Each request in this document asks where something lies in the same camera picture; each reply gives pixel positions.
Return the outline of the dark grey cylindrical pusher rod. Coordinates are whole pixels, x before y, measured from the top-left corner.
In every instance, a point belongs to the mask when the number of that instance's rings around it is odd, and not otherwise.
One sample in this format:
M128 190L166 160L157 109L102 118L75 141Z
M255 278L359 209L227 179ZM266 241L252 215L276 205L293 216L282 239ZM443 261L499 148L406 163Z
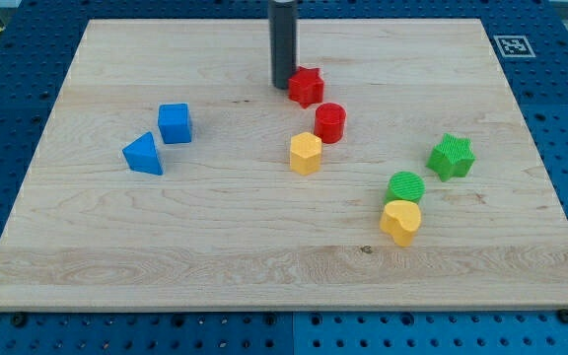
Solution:
M286 90L297 68L297 2L269 0L267 15L271 83L277 89Z

